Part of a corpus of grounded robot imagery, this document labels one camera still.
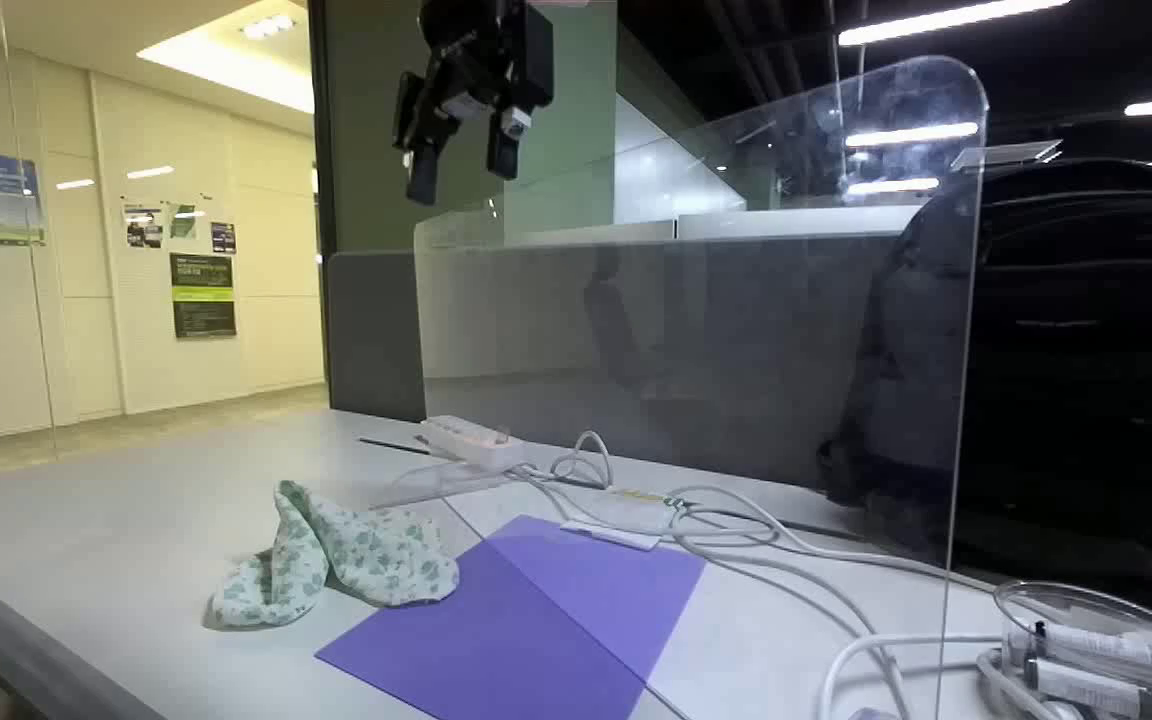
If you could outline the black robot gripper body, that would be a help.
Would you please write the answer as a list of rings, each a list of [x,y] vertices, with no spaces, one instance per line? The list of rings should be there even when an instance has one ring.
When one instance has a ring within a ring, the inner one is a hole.
[[[473,111],[522,146],[551,104],[551,19],[533,0],[422,0],[430,63],[402,82],[395,146],[440,146]]]

